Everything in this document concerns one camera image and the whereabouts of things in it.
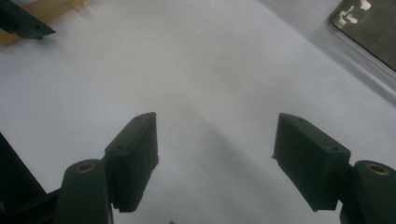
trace white surface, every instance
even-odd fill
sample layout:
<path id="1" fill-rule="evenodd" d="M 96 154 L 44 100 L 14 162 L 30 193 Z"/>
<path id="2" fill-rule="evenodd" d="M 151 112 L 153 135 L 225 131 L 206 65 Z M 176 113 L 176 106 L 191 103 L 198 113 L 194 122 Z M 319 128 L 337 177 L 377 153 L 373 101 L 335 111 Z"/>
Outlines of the white surface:
<path id="1" fill-rule="evenodd" d="M 319 21 L 304 33 L 269 2 L 91 1 L 56 35 L 0 52 L 0 131 L 51 191 L 155 111 L 160 164 L 115 223 L 338 223 L 271 159 L 277 115 L 308 119 L 351 163 L 396 167 L 395 107 L 309 38 L 338 3 L 310 8 Z"/>

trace white table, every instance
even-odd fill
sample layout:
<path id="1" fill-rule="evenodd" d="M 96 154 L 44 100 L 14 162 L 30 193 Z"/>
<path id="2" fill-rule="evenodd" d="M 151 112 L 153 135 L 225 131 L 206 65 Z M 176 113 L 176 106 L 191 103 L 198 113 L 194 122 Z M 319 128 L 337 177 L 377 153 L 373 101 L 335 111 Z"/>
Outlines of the white table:
<path id="1" fill-rule="evenodd" d="M 395 101 L 334 48 L 337 1 L 287 2 L 92 0 L 2 49 L 0 131 L 52 191 L 155 111 L 160 164 L 116 224 L 339 223 L 341 204 L 313 213 L 271 159 L 277 115 L 308 119 L 352 164 L 395 168 Z"/>

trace screw hole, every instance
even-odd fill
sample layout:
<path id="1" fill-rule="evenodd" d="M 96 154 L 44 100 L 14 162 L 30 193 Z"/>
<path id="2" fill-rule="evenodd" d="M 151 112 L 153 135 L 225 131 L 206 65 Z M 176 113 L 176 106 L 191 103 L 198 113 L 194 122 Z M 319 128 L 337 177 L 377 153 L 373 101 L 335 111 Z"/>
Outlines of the screw hole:
<path id="1" fill-rule="evenodd" d="M 88 163 L 83 163 L 79 165 L 76 169 L 76 172 L 79 174 L 84 174 L 88 173 L 89 171 L 93 170 L 95 168 L 95 164 L 88 162 Z"/>
<path id="2" fill-rule="evenodd" d="M 367 164 L 366 167 L 367 167 L 367 169 L 371 170 L 372 172 L 374 172 L 378 175 L 389 175 L 390 174 L 390 171 L 387 168 L 382 167 L 377 164 L 370 163 L 370 164 Z"/>

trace dark object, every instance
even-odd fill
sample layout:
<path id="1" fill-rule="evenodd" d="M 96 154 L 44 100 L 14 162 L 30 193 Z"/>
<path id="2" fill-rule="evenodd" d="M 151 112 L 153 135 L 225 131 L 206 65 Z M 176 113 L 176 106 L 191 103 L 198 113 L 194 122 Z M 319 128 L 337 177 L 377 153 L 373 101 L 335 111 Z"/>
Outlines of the dark object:
<path id="1" fill-rule="evenodd" d="M 344 0 L 330 16 L 333 26 L 396 71 L 394 0 Z"/>
<path id="2" fill-rule="evenodd" d="M 155 117 L 138 116 L 105 149 L 108 183 L 114 208 L 133 212 L 143 197 L 152 170 L 158 164 Z"/>
<path id="3" fill-rule="evenodd" d="M 105 165 L 100 160 L 67 168 L 53 223 L 112 223 Z"/>
<path id="4" fill-rule="evenodd" d="M 55 33 L 44 22 L 9 0 L 0 0 L 0 28 L 28 39 L 38 39 Z"/>
<path id="5" fill-rule="evenodd" d="M 374 161 L 348 164 L 350 151 L 308 121 L 280 114 L 275 159 L 314 211 L 343 203 L 343 224 L 396 223 L 396 172 Z"/>
<path id="6" fill-rule="evenodd" d="M 134 211 L 158 164 L 155 117 L 147 113 L 133 119 L 102 160 L 70 166 L 62 187 L 49 194 L 0 135 L 0 223 L 107 224 L 112 223 L 111 203 L 121 212 Z"/>

